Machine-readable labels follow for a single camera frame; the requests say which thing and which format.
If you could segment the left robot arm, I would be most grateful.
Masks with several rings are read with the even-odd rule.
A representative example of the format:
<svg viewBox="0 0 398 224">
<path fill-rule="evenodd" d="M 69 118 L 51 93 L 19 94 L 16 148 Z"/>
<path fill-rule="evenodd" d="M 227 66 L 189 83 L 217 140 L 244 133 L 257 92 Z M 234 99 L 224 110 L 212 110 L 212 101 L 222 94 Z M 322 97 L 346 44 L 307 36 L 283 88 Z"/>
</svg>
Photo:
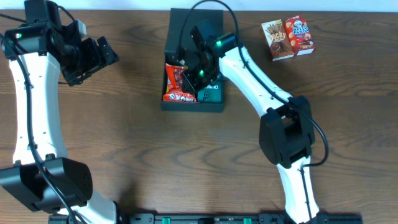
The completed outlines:
<svg viewBox="0 0 398 224">
<path fill-rule="evenodd" d="M 121 223 L 118 205 L 93 188 L 91 172 L 69 158 L 60 125 L 59 80 L 83 83 L 119 60 L 104 37 L 89 38 L 82 21 L 65 26 L 53 1 L 24 3 L 25 19 L 1 36 L 16 88 L 17 140 L 1 187 L 50 223 Z"/>
</svg>

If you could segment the teal Chunkies box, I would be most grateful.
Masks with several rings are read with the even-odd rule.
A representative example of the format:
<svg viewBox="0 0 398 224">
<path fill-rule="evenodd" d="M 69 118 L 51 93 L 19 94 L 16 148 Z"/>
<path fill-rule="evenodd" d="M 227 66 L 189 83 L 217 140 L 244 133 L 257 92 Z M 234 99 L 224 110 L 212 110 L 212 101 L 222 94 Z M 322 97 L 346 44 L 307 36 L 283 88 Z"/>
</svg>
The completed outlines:
<svg viewBox="0 0 398 224">
<path fill-rule="evenodd" d="M 223 81 L 217 80 L 197 93 L 197 99 L 201 103 L 221 103 L 223 96 Z"/>
</svg>

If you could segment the red Hacks candy bag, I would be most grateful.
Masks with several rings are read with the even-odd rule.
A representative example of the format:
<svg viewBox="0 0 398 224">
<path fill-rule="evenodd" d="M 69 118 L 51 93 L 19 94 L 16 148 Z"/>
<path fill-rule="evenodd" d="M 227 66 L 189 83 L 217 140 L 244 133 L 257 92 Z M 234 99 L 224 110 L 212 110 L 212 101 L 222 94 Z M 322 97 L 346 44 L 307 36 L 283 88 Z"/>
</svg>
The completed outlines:
<svg viewBox="0 0 398 224">
<path fill-rule="evenodd" d="M 163 101 L 184 103 L 195 103 L 197 101 L 194 95 L 182 91 L 182 73 L 187 68 L 188 67 L 165 64 L 167 89 L 166 93 L 163 95 Z"/>
</svg>

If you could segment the red Hello Panda box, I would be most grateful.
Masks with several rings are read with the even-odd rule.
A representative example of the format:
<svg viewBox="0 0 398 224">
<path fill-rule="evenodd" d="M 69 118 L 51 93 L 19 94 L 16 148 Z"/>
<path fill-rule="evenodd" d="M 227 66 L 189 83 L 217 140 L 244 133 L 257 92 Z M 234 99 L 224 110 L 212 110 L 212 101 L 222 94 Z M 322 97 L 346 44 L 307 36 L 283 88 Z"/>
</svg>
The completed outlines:
<svg viewBox="0 0 398 224">
<path fill-rule="evenodd" d="M 292 50 L 296 56 L 310 54 L 316 46 L 303 15 L 287 17 L 284 21 Z"/>
</svg>

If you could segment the brown Pocky box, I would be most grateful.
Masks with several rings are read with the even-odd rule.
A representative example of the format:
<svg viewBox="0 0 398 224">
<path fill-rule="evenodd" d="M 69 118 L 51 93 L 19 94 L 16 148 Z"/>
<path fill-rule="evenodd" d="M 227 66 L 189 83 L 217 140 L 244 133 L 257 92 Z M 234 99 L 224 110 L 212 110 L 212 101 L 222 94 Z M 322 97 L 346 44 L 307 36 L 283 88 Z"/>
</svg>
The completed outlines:
<svg viewBox="0 0 398 224">
<path fill-rule="evenodd" d="M 292 46 L 281 19 L 262 23 L 261 29 L 269 46 L 273 61 L 294 56 Z"/>
</svg>

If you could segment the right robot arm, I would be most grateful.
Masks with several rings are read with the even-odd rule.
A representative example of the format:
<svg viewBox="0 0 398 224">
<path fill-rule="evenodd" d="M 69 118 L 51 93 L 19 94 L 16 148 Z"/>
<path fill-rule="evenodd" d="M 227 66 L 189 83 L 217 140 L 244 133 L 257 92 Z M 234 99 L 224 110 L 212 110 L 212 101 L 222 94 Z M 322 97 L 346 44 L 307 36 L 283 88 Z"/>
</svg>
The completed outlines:
<svg viewBox="0 0 398 224">
<path fill-rule="evenodd" d="M 279 88 L 252 60 L 233 33 L 219 35 L 209 22 L 190 31 L 195 62 L 183 73 L 182 90 L 197 94 L 219 75 L 233 82 L 260 117 L 259 145 L 277 166 L 285 193 L 285 212 L 294 223 L 311 223 L 319 207 L 309 174 L 315 141 L 309 102 Z"/>
</svg>

